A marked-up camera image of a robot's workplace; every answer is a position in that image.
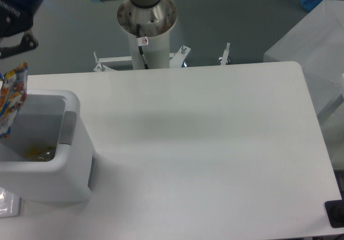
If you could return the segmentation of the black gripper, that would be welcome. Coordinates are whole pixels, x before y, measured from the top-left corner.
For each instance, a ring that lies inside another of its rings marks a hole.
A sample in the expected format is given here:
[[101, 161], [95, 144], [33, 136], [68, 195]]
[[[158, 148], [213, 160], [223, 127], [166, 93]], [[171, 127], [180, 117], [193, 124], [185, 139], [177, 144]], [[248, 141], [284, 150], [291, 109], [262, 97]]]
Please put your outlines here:
[[10, 47], [1, 47], [1, 59], [36, 49], [38, 41], [29, 29], [33, 18], [44, 0], [1, 0], [1, 38], [24, 32], [21, 42]]

